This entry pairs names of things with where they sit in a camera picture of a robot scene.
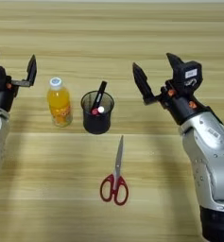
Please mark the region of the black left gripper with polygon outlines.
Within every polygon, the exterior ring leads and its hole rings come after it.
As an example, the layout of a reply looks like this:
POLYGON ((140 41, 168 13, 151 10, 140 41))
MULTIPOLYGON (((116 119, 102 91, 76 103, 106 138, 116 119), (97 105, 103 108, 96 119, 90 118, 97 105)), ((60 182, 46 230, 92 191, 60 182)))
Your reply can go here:
POLYGON ((26 79, 12 80, 11 83, 5 83, 4 85, 0 85, 0 109, 9 112, 12 106, 13 99, 18 94, 19 87, 31 87, 34 85, 37 75, 37 62, 35 56, 32 56, 30 58, 26 71, 26 79))

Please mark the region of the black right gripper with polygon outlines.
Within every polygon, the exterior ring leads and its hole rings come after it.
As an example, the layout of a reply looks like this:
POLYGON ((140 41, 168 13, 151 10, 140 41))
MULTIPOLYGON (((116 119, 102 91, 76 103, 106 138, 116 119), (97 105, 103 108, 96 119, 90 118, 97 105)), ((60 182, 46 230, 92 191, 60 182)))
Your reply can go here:
MULTIPOLYGON (((173 75, 181 74, 184 62, 175 54, 166 54, 173 75)), ((143 96, 146 105, 159 102, 164 109, 168 110, 175 122, 180 126, 188 119, 202 112, 208 112, 210 108, 200 103, 193 95, 181 95, 179 91, 172 85, 171 80, 167 80, 161 88, 161 95, 154 95, 147 83, 147 76, 143 69, 137 64, 132 64, 132 73, 134 81, 143 96)))

